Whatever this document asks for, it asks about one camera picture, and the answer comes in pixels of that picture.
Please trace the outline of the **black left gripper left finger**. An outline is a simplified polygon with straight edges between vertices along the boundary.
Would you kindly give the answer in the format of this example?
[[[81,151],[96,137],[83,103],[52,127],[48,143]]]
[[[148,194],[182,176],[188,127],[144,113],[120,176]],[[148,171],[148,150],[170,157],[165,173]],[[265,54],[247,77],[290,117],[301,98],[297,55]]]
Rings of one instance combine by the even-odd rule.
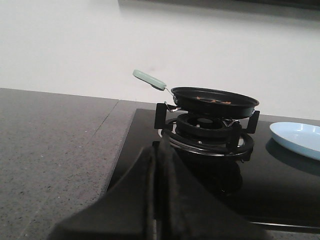
[[[59,222],[50,240],[152,240],[154,171],[151,146],[98,201]]]

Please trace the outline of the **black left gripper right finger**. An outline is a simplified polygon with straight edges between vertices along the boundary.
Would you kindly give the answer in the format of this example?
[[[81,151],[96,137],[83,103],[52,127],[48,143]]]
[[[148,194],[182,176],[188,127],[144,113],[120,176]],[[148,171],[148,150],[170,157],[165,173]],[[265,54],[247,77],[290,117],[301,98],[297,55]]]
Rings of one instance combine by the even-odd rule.
[[[211,195],[192,175],[166,132],[157,150],[164,240],[268,240],[270,235]]]

